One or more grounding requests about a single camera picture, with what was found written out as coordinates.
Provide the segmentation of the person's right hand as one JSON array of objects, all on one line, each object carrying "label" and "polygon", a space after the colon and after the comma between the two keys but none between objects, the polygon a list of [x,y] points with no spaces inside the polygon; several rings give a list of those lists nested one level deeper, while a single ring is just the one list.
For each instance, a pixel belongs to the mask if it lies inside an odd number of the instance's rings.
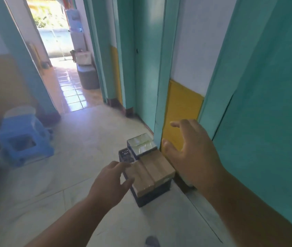
[{"label": "person's right hand", "polygon": [[215,146],[206,130],[196,121],[170,122],[180,129],[183,138],[181,161],[174,168],[206,198],[219,190],[227,175]]}]

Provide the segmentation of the person's left hand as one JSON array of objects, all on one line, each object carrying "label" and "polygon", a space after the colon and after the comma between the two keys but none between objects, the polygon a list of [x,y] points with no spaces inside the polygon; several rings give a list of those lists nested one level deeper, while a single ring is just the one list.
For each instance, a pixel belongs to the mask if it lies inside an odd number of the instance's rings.
[{"label": "person's left hand", "polygon": [[130,163],[112,161],[100,171],[87,196],[87,201],[96,212],[106,214],[123,199],[120,193],[121,175],[130,167]]}]

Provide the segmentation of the person's left forearm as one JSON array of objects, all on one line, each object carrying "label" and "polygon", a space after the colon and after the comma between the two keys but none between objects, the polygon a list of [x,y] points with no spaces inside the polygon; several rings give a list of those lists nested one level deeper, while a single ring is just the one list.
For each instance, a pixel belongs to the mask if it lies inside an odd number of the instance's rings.
[{"label": "person's left forearm", "polygon": [[93,198],[86,198],[66,211],[25,247],[86,247],[108,211]]}]

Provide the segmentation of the person's right forearm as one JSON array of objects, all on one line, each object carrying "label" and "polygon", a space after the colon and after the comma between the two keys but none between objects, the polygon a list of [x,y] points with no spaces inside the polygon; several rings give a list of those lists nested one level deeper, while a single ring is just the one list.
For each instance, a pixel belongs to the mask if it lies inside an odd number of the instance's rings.
[{"label": "person's right forearm", "polygon": [[225,169],[201,192],[238,247],[292,247],[292,224]]}]

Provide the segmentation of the dark crate with wooden lid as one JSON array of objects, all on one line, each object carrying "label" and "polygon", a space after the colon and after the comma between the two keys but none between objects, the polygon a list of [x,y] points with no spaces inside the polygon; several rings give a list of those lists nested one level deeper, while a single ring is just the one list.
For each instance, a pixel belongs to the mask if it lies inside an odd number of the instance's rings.
[{"label": "dark crate with wooden lid", "polygon": [[175,169],[157,149],[131,163],[123,172],[125,179],[135,178],[130,191],[139,208],[168,192]]}]

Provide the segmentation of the dark box with shiny lid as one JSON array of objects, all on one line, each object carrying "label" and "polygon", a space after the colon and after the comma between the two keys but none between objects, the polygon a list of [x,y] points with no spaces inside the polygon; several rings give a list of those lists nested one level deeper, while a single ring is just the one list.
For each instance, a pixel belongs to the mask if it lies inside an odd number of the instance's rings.
[{"label": "dark box with shiny lid", "polygon": [[127,147],[132,153],[135,160],[138,160],[143,155],[146,155],[158,149],[157,145],[153,141],[153,138],[148,133],[144,133],[128,139]]}]

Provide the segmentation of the person's grey shoe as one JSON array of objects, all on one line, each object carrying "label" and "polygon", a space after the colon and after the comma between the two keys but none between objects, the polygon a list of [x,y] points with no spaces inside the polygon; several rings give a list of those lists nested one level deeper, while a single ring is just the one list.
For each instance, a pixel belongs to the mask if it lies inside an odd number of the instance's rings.
[{"label": "person's grey shoe", "polygon": [[161,247],[156,236],[148,236],[145,240],[144,247]]}]

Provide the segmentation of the teal door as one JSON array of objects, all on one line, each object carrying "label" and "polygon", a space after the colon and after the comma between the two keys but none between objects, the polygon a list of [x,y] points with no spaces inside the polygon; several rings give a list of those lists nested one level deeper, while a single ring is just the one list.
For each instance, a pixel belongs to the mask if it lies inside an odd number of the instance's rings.
[{"label": "teal door", "polygon": [[224,167],[292,223],[292,0],[277,0],[214,145]]},{"label": "teal door", "polygon": [[166,0],[133,0],[136,114],[151,131],[156,106]]}]

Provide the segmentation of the grey plastic bin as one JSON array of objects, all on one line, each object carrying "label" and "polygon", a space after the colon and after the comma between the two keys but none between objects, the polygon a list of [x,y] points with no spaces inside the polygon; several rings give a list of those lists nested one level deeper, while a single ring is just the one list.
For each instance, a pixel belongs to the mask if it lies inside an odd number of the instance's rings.
[{"label": "grey plastic bin", "polygon": [[77,64],[77,72],[83,89],[100,89],[98,73],[93,65]]}]

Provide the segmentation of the blue plastic stool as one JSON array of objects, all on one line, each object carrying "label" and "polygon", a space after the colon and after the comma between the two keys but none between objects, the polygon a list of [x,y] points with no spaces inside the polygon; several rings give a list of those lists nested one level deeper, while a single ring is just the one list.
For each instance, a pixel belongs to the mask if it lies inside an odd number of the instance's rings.
[{"label": "blue plastic stool", "polygon": [[0,143],[14,167],[26,161],[54,155],[52,133],[36,117],[36,109],[23,105],[8,110],[0,126]]}]

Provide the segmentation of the white storage box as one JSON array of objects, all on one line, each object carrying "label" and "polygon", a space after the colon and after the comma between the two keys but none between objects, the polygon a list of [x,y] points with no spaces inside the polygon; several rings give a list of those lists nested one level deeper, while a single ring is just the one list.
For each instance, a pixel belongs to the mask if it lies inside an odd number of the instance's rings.
[{"label": "white storage box", "polygon": [[92,65],[92,53],[89,51],[75,52],[75,62],[76,64],[83,66]]}]

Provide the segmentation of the white water dispenser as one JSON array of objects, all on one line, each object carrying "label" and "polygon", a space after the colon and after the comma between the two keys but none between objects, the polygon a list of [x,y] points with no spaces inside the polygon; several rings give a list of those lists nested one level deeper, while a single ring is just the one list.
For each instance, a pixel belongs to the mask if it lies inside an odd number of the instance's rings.
[{"label": "white water dispenser", "polygon": [[87,51],[81,17],[77,9],[67,9],[66,16],[74,50]]}]

